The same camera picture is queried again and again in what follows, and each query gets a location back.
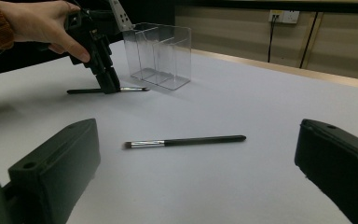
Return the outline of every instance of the power cord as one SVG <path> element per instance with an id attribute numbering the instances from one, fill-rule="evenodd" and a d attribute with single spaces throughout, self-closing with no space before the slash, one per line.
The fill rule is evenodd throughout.
<path id="1" fill-rule="evenodd" d="M 274 27 L 275 27 L 275 23 L 278 18 L 279 18 L 279 15 L 272 15 L 271 27 L 269 29 L 268 63 L 269 63 L 269 59 L 271 57 L 271 44 L 272 44 L 272 37 L 274 34 Z"/>

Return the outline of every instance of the black brush handle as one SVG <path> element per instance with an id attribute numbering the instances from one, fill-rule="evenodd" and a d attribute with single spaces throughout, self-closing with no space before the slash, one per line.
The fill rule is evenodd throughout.
<path id="1" fill-rule="evenodd" d="M 243 142 L 245 139 L 246 136 L 244 135 L 171 139 L 171 140 L 165 140 L 164 145 L 166 147 L 174 147 L 174 146 L 188 146 L 188 145 L 199 145 L 199 144 L 230 143 L 230 142 Z"/>

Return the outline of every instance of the electrical outlet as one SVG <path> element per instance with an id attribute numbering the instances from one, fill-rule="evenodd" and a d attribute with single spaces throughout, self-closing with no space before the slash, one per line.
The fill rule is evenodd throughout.
<path id="1" fill-rule="evenodd" d="M 299 11 L 284 11 L 282 15 L 282 22 L 295 24 L 298 21 L 299 14 Z"/>
<path id="2" fill-rule="evenodd" d="M 283 18 L 283 10 L 271 10 L 269 12 L 268 21 L 272 21 L 272 17 L 277 16 L 278 18 L 275 20 L 275 22 L 282 22 Z"/>

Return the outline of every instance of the clear acrylic organizer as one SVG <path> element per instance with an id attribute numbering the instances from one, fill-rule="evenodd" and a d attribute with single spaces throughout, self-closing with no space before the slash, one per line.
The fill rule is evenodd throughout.
<path id="1" fill-rule="evenodd" d="M 191 30 L 153 23 L 123 32 L 130 75 L 176 90 L 191 80 Z"/>

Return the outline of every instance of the table surface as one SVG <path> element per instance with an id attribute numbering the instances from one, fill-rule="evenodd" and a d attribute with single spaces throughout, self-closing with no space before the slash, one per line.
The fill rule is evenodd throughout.
<path id="1" fill-rule="evenodd" d="M 299 124 L 358 136 L 358 87 L 192 54 L 192 80 L 168 91 L 68 95 L 97 88 L 69 58 L 0 75 L 0 183 L 66 125 L 96 118 L 102 163 L 70 216 L 82 223 L 349 223 L 294 164 Z M 244 134 L 243 143 L 123 150 L 127 141 Z"/>

